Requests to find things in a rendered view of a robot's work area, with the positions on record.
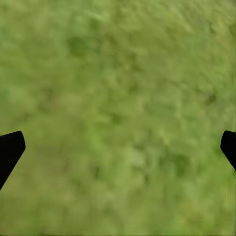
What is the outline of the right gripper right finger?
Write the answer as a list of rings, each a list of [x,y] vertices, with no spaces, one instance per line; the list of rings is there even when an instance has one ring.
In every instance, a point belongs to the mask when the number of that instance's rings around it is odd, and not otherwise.
[[[236,170],[236,133],[225,131],[220,147]]]

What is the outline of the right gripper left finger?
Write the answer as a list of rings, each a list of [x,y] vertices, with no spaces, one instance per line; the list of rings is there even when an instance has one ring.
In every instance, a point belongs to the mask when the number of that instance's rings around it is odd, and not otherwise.
[[[26,149],[22,131],[0,136],[0,190]]]

